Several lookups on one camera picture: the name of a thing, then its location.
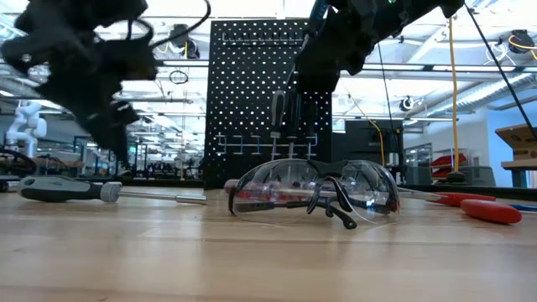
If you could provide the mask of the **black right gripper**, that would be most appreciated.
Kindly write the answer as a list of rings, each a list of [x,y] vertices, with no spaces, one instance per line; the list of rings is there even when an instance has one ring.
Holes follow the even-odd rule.
[[[379,0],[328,1],[326,18],[295,58],[298,90],[333,92],[340,70],[360,71],[379,41],[391,4]]]

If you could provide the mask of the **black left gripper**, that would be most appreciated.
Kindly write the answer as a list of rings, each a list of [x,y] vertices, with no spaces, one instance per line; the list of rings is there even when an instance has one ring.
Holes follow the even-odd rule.
[[[27,76],[36,65],[46,64],[46,80],[34,91],[52,102],[72,102],[79,94],[93,93],[90,100],[109,102],[122,90],[123,81],[156,78],[154,28],[137,38],[101,39],[94,32],[70,29],[39,29],[10,39],[1,46],[3,60]],[[126,126],[140,116],[130,102],[99,106],[78,118],[98,147],[112,151],[119,161],[128,159]]]

